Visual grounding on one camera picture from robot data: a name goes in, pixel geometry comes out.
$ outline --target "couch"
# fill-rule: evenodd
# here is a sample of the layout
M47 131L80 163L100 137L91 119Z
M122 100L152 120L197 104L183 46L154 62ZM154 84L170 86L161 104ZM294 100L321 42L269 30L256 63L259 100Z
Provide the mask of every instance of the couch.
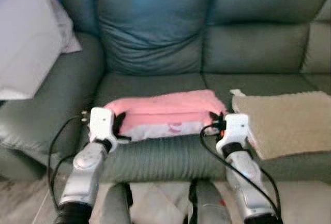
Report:
M6 178L41 177L62 123L120 97L209 88L232 111L233 88L247 95L331 94L331 0L61 1L83 51L61 55L35 98L1 106L0 175ZM87 133L72 122L53 161L75 153ZM254 156L276 180L331 182L331 152ZM225 179L197 136L120 146L102 176L105 182L193 178Z

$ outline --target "beige mat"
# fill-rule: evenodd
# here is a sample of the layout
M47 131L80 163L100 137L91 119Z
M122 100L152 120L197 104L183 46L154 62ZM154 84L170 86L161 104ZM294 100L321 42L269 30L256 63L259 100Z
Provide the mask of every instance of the beige mat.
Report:
M331 151L331 97L324 92L233 96L250 117L249 141L262 159Z

